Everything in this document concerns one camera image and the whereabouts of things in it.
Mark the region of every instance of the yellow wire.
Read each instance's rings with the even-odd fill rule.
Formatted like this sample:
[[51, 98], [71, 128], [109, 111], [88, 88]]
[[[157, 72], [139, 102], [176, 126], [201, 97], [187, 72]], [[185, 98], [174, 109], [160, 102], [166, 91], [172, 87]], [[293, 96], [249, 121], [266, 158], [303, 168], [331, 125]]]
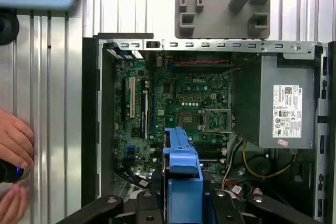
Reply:
[[257, 178], [272, 178], [272, 177], [275, 177], [275, 176], [277, 176], [277, 175], [283, 173], [284, 171], [286, 171], [286, 170], [291, 166], [291, 163], [290, 163], [290, 164], [287, 165], [284, 169], [279, 170], [279, 171], [277, 171], [276, 173], [273, 173], [273, 174], [270, 174], [270, 175], [260, 175], [260, 174], [257, 174], [257, 173], [255, 173], [255, 172], [253, 172], [253, 171], [251, 170], [251, 168], [248, 167], [248, 165], [247, 165], [247, 162], [246, 162], [246, 153], [245, 153], [246, 145], [247, 145], [247, 141], [244, 140], [244, 144], [243, 144], [243, 160], [244, 160], [244, 163], [245, 163], [245, 166], [246, 166], [247, 170], [248, 170], [253, 176], [255, 176], [255, 177], [257, 177]]

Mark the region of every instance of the pcie slot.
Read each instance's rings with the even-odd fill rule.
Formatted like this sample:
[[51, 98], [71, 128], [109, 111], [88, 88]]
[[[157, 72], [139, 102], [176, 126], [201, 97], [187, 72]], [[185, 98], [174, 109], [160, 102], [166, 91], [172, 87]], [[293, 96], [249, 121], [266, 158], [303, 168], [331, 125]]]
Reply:
[[121, 80], [121, 122], [125, 129], [126, 124], [126, 79]]
[[136, 79], [135, 77], [130, 78], [130, 118], [135, 118], [135, 91], [136, 91]]

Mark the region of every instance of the cable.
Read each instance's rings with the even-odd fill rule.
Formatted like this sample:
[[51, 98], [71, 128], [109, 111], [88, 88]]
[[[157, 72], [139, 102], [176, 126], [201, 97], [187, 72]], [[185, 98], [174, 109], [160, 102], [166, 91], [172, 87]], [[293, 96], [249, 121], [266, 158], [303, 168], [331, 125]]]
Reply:
[[245, 184], [245, 183], [250, 183], [250, 182], [254, 182], [256, 184], [259, 184], [259, 186], [264, 186], [267, 190], [269, 190], [270, 192], [272, 192], [275, 196], [278, 197], [279, 200], [282, 201], [282, 203], [284, 203], [285, 205], [292, 207], [290, 205], [290, 203], [288, 203], [284, 198], [282, 198], [276, 191], [274, 191], [274, 189], [272, 189], [269, 185], [267, 185], [263, 180], [258, 180], [258, 179], [245, 179], [245, 180], [241, 180], [239, 182], [237, 182], [237, 186]]
[[233, 185], [233, 186], [236, 185], [236, 183], [234, 183], [233, 181], [227, 180], [227, 181], [224, 182], [224, 189], [226, 188], [227, 185], [230, 185], [230, 184]]
[[225, 63], [225, 62], [231, 62], [230, 60], [195, 60], [195, 61], [175, 61], [170, 58], [163, 58], [167, 61], [176, 63], [176, 64], [199, 64], [199, 63], [212, 63], [212, 64], [217, 64], [217, 63]]
[[231, 153], [231, 157], [230, 157], [230, 162], [229, 162], [229, 167], [227, 168], [226, 173], [225, 173], [225, 175], [224, 175], [224, 177], [223, 177], [223, 181], [222, 181], [222, 190], [224, 189], [225, 179], [226, 179], [227, 175], [229, 174], [229, 171], [230, 171], [230, 169], [231, 169], [232, 163], [233, 163], [233, 161], [234, 161], [234, 159], [235, 159], [236, 152], [237, 152], [238, 149], [242, 146], [243, 142], [244, 142], [244, 139], [240, 140], [240, 141], [235, 145], [235, 147], [233, 147], [233, 149], [232, 149], [232, 153]]
[[260, 174], [257, 174], [255, 173], [254, 171], [251, 170], [251, 168], [247, 165], [247, 161], [246, 161], [246, 145], [247, 145], [247, 141], [244, 140], [244, 145], [243, 145], [243, 161], [244, 161], [244, 164], [245, 164], [245, 167], [246, 169], [255, 177], [257, 178], [273, 178], [281, 173], [283, 173], [284, 171], [286, 171], [291, 165], [292, 163], [295, 161], [295, 158], [296, 158], [296, 155], [293, 155], [291, 161], [289, 162], [288, 165], [286, 165], [284, 168], [280, 169], [279, 171], [273, 173], [273, 174], [270, 174], [270, 175], [260, 175]]
[[[266, 158], [266, 155], [265, 155], [265, 154], [256, 154], [256, 155], [253, 155], [252, 157], [247, 158], [247, 159], [246, 159], [246, 162], [249, 163], [250, 161], [255, 160], [255, 159], [259, 158], [259, 157]], [[238, 167], [240, 167], [240, 166], [242, 166], [242, 165], [244, 165], [244, 163], [243, 163], [243, 162], [240, 162], [240, 163], [238, 163], [238, 164], [233, 165], [233, 166], [232, 166], [232, 169], [238, 168]]]
[[136, 185], [137, 187], [147, 189], [146, 186], [141, 185], [140, 182], [139, 182], [139, 181], [142, 180], [142, 178], [139, 177], [138, 175], [134, 174], [133, 172], [131, 172], [129, 169], [121, 170], [121, 169], [118, 169], [118, 168], [115, 167], [114, 173], [117, 174], [122, 179], [128, 181], [129, 183]]

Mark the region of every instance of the green circuit board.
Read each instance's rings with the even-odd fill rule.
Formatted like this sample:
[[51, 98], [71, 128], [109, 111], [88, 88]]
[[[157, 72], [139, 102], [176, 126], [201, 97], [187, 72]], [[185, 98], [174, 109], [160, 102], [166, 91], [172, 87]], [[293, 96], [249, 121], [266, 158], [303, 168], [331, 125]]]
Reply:
[[[152, 154], [163, 145], [165, 127], [181, 126], [196, 149], [197, 145], [205, 149], [207, 143], [217, 144], [217, 152], [226, 147], [229, 72], [174, 73], [172, 68], [167, 60], [160, 67], [144, 60], [120, 61], [115, 66], [114, 154], [120, 163], [130, 161], [138, 172], [158, 168], [161, 150], [156, 157]], [[221, 165], [206, 167], [219, 173]]]

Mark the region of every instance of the connector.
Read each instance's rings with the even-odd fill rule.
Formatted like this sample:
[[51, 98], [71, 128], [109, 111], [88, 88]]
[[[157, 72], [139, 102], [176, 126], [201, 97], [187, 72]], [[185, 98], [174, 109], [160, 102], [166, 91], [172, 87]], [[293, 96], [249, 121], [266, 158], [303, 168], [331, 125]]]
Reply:
[[131, 90], [131, 98], [130, 98], [130, 118], [135, 118], [135, 90], [136, 90], [136, 79], [135, 77], [130, 78], [130, 90]]

